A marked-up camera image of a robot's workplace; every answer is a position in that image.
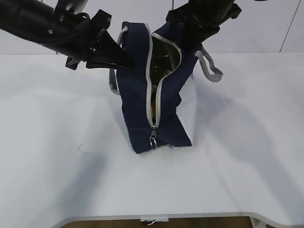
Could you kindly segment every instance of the white wall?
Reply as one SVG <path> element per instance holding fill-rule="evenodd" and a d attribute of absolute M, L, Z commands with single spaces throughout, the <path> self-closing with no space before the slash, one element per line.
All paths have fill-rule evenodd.
<path fill-rule="evenodd" d="M 187 0 L 175 0 L 179 7 Z M 299 0 L 236 0 L 243 10 L 236 20 L 204 42 L 209 52 L 278 52 Z"/>
<path fill-rule="evenodd" d="M 54 7 L 57 0 L 43 0 L 43 2 Z M 91 17 L 99 9 L 111 14 L 112 23 L 109 32 L 116 40 L 123 21 L 145 22 L 150 25 L 151 30 L 154 30 L 165 23 L 171 8 L 172 0 L 89 0 L 84 12 L 89 13 Z M 7 54 L 54 54 L 54 52 L 0 30 L 0 55 Z"/>
<path fill-rule="evenodd" d="M 304 0 L 299 5 L 282 52 L 304 52 Z"/>

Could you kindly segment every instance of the white table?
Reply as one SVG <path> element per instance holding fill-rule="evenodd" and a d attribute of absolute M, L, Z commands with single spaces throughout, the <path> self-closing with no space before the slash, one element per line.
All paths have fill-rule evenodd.
<path fill-rule="evenodd" d="M 0 227 L 252 216 L 304 225 L 304 53 L 214 54 L 195 69 L 195 146 L 136 155 L 107 70 L 0 56 Z"/>

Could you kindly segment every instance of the white bag panel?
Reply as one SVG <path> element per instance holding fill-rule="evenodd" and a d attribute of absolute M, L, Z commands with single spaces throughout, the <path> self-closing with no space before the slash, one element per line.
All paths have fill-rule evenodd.
<path fill-rule="evenodd" d="M 182 87 L 180 97 L 181 104 L 177 107 L 176 114 L 193 144 L 197 102 L 193 75 L 188 78 L 185 85 Z"/>

